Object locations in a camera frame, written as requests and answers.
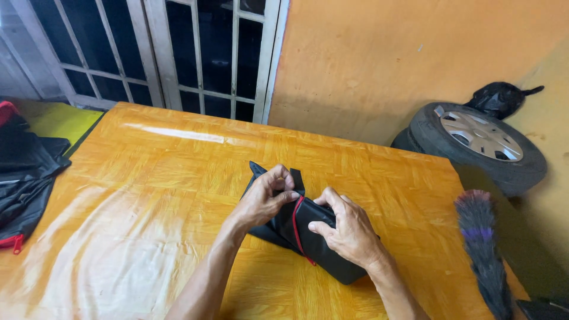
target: painted wall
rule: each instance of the painted wall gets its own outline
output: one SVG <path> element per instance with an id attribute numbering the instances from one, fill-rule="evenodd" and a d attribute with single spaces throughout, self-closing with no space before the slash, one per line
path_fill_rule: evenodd
<path id="1" fill-rule="evenodd" d="M 566 0 L 291 0 L 269 124 L 388 145 L 427 102 L 518 81 L 567 17 Z"/>
<path id="2" fill-rule="evenodd" d="M 518 206 L 528 225 L 569 273 L 569 37 L 518 85 L 544 85 L 506 120 L 545 155 L 547 177 Z"/>

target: yellow fabric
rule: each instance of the yellow fabric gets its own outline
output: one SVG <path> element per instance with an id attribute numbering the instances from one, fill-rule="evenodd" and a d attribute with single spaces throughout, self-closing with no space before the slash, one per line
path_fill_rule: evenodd
<path id="1" fill-rule="evenodd" d="M 60 102 L 37 102 L 9 98 L 40 137 L 67 138 L 74 145 L 99 119 L 100 111 L 77 109 Z"/>

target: parquet pattern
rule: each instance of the parquet pattern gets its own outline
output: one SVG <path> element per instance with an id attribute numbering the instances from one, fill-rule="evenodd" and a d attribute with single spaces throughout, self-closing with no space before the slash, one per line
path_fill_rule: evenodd
<path id="1" fill-rule="evenodd" d="M 492 319 L 462 249 L 443 158 L 119 103 L 57 178 L 20 255 L 0 252 L 0 319 L 162 319 L 239 201 L 249 161 L 302 171 L 367 210 L 433 319 Z M 518 297 L 527 297 L 508 270 Z M 351 286 L 247 236 L 226 319 L 386 319 L 369 277 Z"/>

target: red zipper pull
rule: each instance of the red zipper pull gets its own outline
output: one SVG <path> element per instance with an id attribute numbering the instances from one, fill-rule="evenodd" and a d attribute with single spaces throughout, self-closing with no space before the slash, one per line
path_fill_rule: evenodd
<path id="1" fill-rule="evenodd" d="M 16 236 L 16 241 L 14 242 L 14 254 L 18 255 L 22 251 L 22 243 L 24 242 L 24 235 Z"/>

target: window pane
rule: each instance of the window pane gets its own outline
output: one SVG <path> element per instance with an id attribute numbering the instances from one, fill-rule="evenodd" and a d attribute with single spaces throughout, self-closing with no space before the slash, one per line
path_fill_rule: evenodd
<path id="1" fill-rule="evenodd" d="M 241 11 L 248 11 L 256 14 L 265 14 L 265 0 L 241 0 L 239 2 Z"/>
<path id="2" fill-rule="evenodd" d="M 102 2 L 126 76 L 146 80 L 126 0 L 102 0 Z"/>
<path id="3" fill-rule="evenodd" d="M 239 46 L 237 48 L 237 95 L 255 99 L 257 92 L 257 73 L 261 54 L 261 22 L 239 20 Z"/>
<path id="4" fill-rule="evenodd" d="M 129 88 L 134 103 L 152 106 L 152 97 L 150 97 L 148 86 L 129 82 Z"/>
<path id="5" fill-rule="evenodd" d="M 253 110 L 255 105 L 252 103 L 235 102 L 235 120 L 253 122 Z"/>
<path id="6" fill-rule="evenodd" d="M 204 89 L 231 94 L 233 7 L 226 0 L 197 0 Z"/>
<path id="7" fill-rule="evenodd" d="M 192 9 L 174 1 L 166 1 L 168 28 L 174 51 L 178 83 L 197 88 L 196 51 L 193 46 Z"/>
<path id="8" fill-rule="evenodd" d="M 231 100 L 204 95 L 205 114 L 231 119 Z"/>
<path id="9" fill-rule="evenodd" d="M 111 79 L 101 76 L 93 76 L 95 85 L 99 89 L 101 98 L 110 101 L 129 101 L 126 95 L 125 86 L 122 84 L 121 80 Z"/>
<path id="10" fill-rule="evenodd" d="M 67 78 L 69 78 L 69 82 L 75 89 L 75 93 L 78 95 L 84 95 L 96 98 L 95 91 L 93 91 L 93 87 L 91 87 L 91 83 L 89 82 L 89 78 L 87 78 L 87 74 L 75 70 L 68 70 L 65 69 L 65 73 L 67 74 Z"/>
<path id="11" fill-rule="evenodd" d="M 59 61 L 82 67 L 81 60 L 79 60 L 55 2 L 53 0 L 30 0 L 30 2 Z"/>
<path id="12" fill-rule="evenodd" d="M 180 90 L 182 110 L 186 112 L 200 113 L 200 96 L 195 92 Z"/>
<path id="13" fill-rule="evenodd" d="M 118 75 L 117 63 L 95 0 L 61 0 L 61 4 L 89 69 Z"/>

